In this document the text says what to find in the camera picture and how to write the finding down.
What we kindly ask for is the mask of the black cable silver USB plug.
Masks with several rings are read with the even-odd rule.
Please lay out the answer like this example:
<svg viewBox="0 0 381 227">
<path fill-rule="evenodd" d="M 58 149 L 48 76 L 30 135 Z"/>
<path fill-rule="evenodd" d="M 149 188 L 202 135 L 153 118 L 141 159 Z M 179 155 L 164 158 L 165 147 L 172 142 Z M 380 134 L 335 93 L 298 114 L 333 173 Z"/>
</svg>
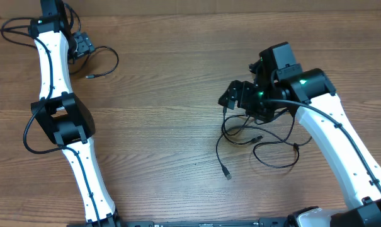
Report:
<svg viewBox="0 0 381 227">
<path fill-rule="evenodd" d="M 71 66 L 69 74 L 86 79 L 101 78 L 114 73 L 119 66 L 119 62 L 120 56 L 115 49 L 101 45 L 96 47 L 94 52 L 88 54 L 80 62 L 80 66 L 78 64 L 74 67 Z"/>
</svg>

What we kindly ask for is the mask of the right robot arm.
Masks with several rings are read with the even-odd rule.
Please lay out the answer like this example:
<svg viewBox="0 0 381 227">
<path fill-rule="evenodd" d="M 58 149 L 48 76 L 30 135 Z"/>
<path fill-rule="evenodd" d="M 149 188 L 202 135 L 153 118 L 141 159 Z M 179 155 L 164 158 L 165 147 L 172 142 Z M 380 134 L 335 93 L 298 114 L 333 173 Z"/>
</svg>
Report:
<svg viewBox="0 0 381 227">
<path fill-rule="evenodd" d="M 321 69 L 304 71 L 290 44 L 267 48 L 249 67 L 253 82 L 230 83 L 219 104 L 262 123 L 283 112 L 316 142 L 343 192 L 346 210 L 306 207 L 259 226 L 381 226 L 381 166 L 349 122 L 336 88 Z"/>
</svg>

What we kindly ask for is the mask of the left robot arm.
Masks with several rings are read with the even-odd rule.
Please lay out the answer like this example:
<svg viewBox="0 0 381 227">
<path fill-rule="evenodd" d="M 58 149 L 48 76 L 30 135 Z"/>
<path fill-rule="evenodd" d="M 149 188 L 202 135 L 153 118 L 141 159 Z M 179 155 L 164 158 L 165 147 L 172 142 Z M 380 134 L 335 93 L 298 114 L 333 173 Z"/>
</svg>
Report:
<svg viewBox="0 0 381 227">
<path fill-rule="evenodd" d="M 70 7 L 62 1 L 41 0 L 43 15 L 28 27 L 40 56 L 39 101 L 31 104 L 36 120 L 55 151 L 67 158 L 82 196 L 86 226 L 122 226 L 94 152 L 93 117 L 73 92 L 69 63 L 89 57 L 95 50 L 86 33 L 72 32 Z"/>
</svg>

